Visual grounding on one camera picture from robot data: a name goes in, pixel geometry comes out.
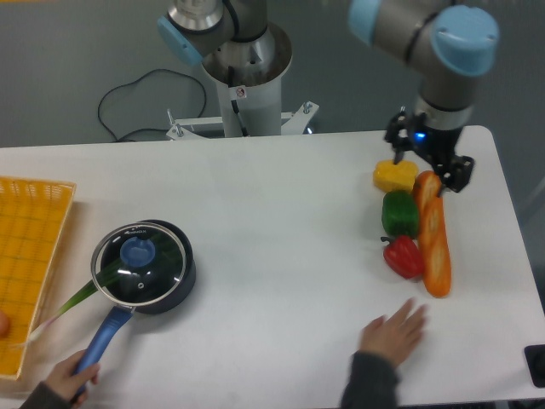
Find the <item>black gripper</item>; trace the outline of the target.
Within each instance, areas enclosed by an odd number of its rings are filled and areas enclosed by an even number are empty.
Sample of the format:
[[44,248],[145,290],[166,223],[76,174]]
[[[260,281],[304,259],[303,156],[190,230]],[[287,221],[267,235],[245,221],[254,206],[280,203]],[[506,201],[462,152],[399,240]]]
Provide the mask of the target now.
[[[393,150],[393,164],[398,165],[406,152],[412,150],[437,171],[441,197],[447,190],[459,193],[469,182],[475,161],[472,157],[456,155],[456,144],[462,128],[438,130],[426,124],[427,114],[413,114],[410,121],[405,106],[388,122],[384,141]],[[409,123],[409,136],[402,135]]]

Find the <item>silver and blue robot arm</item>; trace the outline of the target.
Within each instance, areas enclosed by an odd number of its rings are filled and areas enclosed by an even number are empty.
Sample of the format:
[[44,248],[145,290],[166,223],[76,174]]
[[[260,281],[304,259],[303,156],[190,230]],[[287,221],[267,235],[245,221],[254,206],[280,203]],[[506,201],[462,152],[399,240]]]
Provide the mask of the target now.
[[[400,160],[413,152],[460,192],[474,161],[456,153],[479,80],[492,68],[500,38],[484,10],[457,1],[353,1],[351,33],[422,75],[412,112],[388,123],[385,140]],[[291,42],[267,15],[263,1],[175,1],[158,32],[184,64],[214,80],[228,137],[295,132],[281,119],[281,80],[292,61]]]

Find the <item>grey left sleeve forearm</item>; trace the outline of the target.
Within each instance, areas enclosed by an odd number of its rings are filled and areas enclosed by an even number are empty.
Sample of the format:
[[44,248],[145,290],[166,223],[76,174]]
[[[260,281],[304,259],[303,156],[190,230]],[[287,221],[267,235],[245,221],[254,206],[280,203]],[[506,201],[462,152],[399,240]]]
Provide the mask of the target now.
[[41,382],[21,404],[20,409],[69,409],[72,403]]

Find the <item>grey right sleeve forearm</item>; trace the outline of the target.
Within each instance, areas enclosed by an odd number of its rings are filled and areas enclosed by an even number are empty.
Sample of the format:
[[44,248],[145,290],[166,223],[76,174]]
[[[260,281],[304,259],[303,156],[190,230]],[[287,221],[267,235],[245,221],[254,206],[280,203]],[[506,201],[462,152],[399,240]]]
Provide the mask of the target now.
[[378,354],[356,352],[340,408],[397,408],[399,379],[391,363]]

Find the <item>person right hand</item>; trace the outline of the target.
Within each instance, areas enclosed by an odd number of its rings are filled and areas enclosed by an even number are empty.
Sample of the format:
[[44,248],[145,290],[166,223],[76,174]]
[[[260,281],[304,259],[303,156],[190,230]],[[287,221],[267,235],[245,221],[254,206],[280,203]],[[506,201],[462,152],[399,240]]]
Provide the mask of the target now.
[[372,320],[362,331],[358,351],[383,358],[399,367],[416,350],[425,335],[427,305],[408,299],[393,315]]

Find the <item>person left hand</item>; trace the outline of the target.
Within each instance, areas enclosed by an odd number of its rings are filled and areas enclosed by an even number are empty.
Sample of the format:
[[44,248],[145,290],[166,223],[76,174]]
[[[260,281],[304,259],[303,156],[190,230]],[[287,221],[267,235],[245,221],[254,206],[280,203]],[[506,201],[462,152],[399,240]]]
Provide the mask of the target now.
[[66,401],[72,400],[86,383],[98,383],[99,363],[94,363],[76,373],[77,366],[84,353],[85,350],[80,350],[60,361],[45,378],[45,385]]

